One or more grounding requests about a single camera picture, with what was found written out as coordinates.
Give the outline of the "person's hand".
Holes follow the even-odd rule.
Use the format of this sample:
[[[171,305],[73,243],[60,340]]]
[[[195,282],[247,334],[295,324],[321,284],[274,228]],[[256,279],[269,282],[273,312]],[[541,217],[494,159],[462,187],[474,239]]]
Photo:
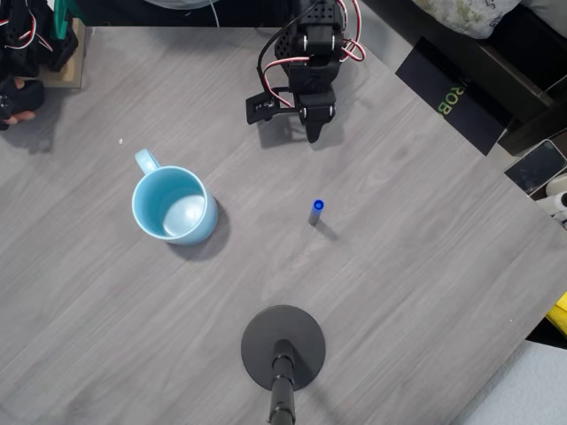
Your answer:
[[[19,77],[13,79],[14,85],[19,94],[26,88],[29,81],[22,80]],[[3,120],[3,123],[7,126],[13,126],[19,122],[30,121],[35,117],[35,113],[32,111],[23,111],[18,113],[13,113],[8,119]]]

